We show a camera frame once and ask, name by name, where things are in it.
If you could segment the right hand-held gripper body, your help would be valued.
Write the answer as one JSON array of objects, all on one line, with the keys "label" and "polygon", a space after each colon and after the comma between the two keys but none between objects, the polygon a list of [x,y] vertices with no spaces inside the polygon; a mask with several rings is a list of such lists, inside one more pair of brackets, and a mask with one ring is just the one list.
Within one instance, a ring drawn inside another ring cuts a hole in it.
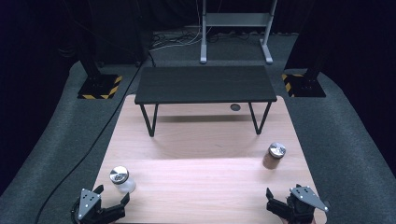
[{"label": "right hand-held gripper body", "polygon": [[300,220],[302,222],[310,222],[314,218],[316,209],[324,213],[329,212],[329,206],[309,186],[301,186],[300,194],[291,193],[287,202],[291,208],[291,218],[289,221]]}]

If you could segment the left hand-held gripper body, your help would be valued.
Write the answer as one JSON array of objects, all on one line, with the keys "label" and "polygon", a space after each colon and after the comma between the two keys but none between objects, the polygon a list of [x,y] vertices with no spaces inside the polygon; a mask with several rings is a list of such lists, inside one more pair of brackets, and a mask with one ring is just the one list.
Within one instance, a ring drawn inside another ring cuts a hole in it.
[{"label": "left hand-held gripper body", "polygon": [[70,211],[74,224],[106,224],[101,194],[82,189]]}]

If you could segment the clear jar with white powder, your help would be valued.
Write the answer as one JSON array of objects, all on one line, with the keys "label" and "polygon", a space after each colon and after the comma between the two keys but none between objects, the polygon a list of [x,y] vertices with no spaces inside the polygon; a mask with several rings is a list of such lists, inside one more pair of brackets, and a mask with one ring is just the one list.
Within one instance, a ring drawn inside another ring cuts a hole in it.
[{"label": "clear jar with white powder", "polygon": [[124,166],[114,167],[110,171],[109,178],[121,193],[131,193],[135,190],[136,183],[130,177],[128,169]]}]

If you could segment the brown jar with metal lid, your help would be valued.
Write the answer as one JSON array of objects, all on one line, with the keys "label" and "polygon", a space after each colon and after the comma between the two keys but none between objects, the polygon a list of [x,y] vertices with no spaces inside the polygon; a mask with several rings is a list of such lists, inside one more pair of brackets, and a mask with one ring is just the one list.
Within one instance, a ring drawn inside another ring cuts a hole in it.
[{"label": "brown jar with metal lid", "polygon": [[270,169],[273,170],[275,169],[278,164],[280,163],[281,159],[286,155],[286,147],[278,142],[274,142],[272,143],[263,159],[262,159],[262,165],[266,168],[266,169]]}]

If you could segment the black shelf with wire legs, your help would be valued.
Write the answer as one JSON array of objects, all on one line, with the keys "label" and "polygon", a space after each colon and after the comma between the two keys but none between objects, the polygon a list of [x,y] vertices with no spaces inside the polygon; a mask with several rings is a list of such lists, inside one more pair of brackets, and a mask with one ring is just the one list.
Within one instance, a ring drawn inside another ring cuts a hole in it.
[{"label": "black shelf with wire legs", "polygon": [[265,103],[268,116],[276,94],[262,66],[146,67],[134,102],[140,106],[148,135],[155,134],[156,119],[146,106],[164,104]]}]

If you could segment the person's right hand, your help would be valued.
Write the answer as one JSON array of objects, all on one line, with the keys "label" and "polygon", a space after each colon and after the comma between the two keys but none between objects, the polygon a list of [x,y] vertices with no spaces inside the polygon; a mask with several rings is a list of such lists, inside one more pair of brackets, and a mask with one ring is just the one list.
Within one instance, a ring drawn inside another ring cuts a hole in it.
[{"label": "person's right hand", "polygon": [[282,224],[317,224],[317,222],[315,221],[315,219],[313,218],[310,222],[302,222],[300,220],[297,221],[289,221],[283,217],[279,218],[282,222]]}]

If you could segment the black stand with hazard tape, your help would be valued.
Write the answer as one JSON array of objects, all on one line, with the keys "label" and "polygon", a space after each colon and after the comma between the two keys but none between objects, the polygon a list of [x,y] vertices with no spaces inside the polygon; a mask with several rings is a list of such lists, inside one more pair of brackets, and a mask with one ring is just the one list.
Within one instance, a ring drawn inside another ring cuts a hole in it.
[{"label": "black stand with hazard tape", "polygon": [[326,54],[321,52],[304,74],[283,74],[281,76],[289,97],[326,96],[325,91],[318,82],[318,75],[325,58]]},{"label": "black stand with hazard tape", "polygon": [[119,88],[122,76],[101,74],[85,47],[78,48],[78,58],[87,78],[78,91],[79,99],[111,99]]}]

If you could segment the grey metal stand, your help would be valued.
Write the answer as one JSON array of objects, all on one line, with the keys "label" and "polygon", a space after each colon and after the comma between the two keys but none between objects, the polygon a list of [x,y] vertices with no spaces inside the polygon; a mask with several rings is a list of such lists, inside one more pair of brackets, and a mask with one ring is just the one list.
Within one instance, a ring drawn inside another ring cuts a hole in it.
[{"label": "grey metal stand", "polygon": [[274,62],[267,42],[271,33],[271,28],[276,12],[278,0],[271,0],[271,7],[268,12],[261,13],[220,13],[207,12],[206,0],[202,0],[201,25],[201,51],[200,64],[207,62],[207,42],[206,34],[209,27],[261,27],[264,28],[263,38],[260,40],[262,53],[268,64]]}]

